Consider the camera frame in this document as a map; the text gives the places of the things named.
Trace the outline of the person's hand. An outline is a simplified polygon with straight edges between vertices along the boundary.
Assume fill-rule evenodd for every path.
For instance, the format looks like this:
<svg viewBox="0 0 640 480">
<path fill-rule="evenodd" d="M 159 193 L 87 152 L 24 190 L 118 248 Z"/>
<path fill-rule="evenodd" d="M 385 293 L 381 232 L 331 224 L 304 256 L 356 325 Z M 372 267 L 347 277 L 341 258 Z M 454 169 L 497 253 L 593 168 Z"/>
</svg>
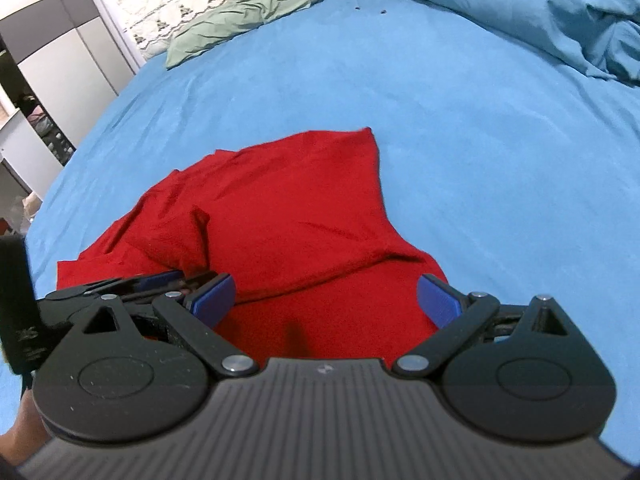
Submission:
<svg viewBox="0 0 640 480">
<path fill-rule="evenodd" d="M 1 456 L 12 466 L 21 465 L 50 440 L 36 408 L 32 390 L 21 398 L 13 426 L 1 436 Z"/>
</svg>

